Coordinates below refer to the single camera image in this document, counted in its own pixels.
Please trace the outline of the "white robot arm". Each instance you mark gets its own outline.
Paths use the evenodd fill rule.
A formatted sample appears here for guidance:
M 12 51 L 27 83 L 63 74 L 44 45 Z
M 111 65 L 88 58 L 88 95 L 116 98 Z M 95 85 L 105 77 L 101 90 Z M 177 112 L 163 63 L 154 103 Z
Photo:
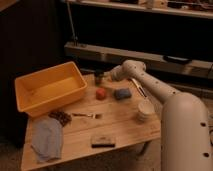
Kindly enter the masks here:
M 112 81 L 136 79 L 163 104 L 161 171 L 213 171 L 208 109 L 200 98 L 148 74 L 137 60 L 125 60 L 109 76 Z

